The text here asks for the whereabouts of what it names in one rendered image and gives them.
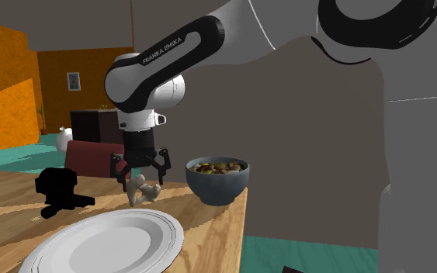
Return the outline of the grey bowl of food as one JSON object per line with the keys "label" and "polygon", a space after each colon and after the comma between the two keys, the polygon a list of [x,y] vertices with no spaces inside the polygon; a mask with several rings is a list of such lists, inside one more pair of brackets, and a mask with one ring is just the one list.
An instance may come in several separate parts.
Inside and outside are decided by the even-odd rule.
{"label": "grey bowl of food", "polygon": [[[232,164],[232,168],[226,174],[198,171],[199,167],[209,169],[214,164],[222,167]],[[233,157],[201,157],[186,164],[188,186],[203,203],[210,206],[231,204],[244,191],[249,173],[249,164]]]}

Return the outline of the beige ginger root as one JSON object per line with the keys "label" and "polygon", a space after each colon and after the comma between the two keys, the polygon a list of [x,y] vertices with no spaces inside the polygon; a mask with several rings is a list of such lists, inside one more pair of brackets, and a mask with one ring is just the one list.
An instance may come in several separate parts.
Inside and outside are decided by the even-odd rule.
{"label": "beige ginger root", "polygon": [[157,183],[149,185],[143,175],[131,178],[127,183],[127,196],[131,207],[143,202],[154,202],[161,193],[161,186]]}

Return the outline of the white plate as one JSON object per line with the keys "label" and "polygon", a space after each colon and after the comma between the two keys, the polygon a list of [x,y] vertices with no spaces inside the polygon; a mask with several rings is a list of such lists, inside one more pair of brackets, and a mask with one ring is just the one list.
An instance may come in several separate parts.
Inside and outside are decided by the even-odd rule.
{"label": "white plate", "polygon": [[121,209],[76,222],[38,245],[18,273],[163,273],[182,249],[177,219]]}

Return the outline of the potted plant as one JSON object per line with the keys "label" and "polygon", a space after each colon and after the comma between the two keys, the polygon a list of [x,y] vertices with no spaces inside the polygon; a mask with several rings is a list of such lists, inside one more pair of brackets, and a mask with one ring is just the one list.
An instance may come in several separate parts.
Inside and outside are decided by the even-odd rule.
{"label": "potted plant", "polygon": [[40,115],[41,121],[42,121],[42,128],[40,130],[41,135],[47,135],[47,126],[46,126],[46,120],[45,120],[45,114],[44,114],[44,108],[43,104],[40,104],[40,107],[36,107],[37,113]]}

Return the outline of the wooden table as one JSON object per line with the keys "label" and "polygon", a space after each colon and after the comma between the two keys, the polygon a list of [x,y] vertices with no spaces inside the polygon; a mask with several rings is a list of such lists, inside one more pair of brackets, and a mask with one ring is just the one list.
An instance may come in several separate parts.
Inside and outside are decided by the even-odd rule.
{"label": "wooden table", "polygon": [[[95,205],[62,210],[43,219],[43,195],[35,191],[36,175],[0,171],[0,273],[18,273],[22,262],[57,231],[94,216],[129,206],[121,184],[112,178],[78,177],[75,192],[95,198]],[[228,206],[207,206],[185,183],[166,182],[156,209],[176,218],[184,229],[182,250],[165,273],[239,273],[247,194]]]}

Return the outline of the dark cabinet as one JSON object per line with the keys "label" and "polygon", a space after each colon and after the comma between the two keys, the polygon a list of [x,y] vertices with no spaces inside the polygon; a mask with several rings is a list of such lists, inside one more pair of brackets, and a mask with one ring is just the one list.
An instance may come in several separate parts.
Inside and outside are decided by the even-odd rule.
{"label": "dark cabinet", "polygon": [[123,144],[117,109],[70,111],[73,140]]}

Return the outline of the dark red chair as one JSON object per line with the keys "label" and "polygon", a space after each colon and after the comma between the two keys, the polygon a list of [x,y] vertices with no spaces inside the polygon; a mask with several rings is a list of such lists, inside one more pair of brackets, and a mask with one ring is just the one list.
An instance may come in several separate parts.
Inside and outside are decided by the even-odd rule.
{"label": "dark red chair", "polygon": [[64,166],[78,176],[110,178],[111,154],[122,154],[124,145],[70,140]]}

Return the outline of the framed wall picture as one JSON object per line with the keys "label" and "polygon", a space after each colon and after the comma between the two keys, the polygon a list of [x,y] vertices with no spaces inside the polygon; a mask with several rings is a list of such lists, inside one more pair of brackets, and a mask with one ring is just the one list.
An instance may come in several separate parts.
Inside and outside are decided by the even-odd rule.
{"label": "framed wall picture", "polygon": [[68,90],[69,91],[80,91],[81,90],[80,77],[79,77],[78,72],[68,72],[67,73],[67,80],[68,80]]}

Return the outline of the white vase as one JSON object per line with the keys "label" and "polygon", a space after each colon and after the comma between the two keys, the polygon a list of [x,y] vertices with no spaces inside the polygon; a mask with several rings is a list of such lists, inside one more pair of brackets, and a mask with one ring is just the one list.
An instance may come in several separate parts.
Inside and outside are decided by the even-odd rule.
{"label": "white vase", "polygon": [[68,142],[73,140],[72,128],[65,128],[62,126],[60,132],[56,137],[56,149],[58,152],[65,153],[67,151]]}

